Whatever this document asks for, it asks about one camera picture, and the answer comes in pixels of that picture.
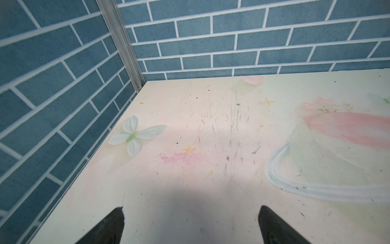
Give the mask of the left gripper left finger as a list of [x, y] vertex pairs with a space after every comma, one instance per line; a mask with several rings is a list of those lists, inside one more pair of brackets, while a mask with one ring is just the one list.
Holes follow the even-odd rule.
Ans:
[[119, 244], [125, 226], [123, 207], [117, 207], [76, 244]]

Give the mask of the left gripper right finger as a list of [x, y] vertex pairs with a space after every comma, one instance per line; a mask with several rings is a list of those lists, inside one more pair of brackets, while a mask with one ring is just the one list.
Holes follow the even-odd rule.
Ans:
[[262, 205], [258, 217], [264, 244], [310, 244], [271, 208]]

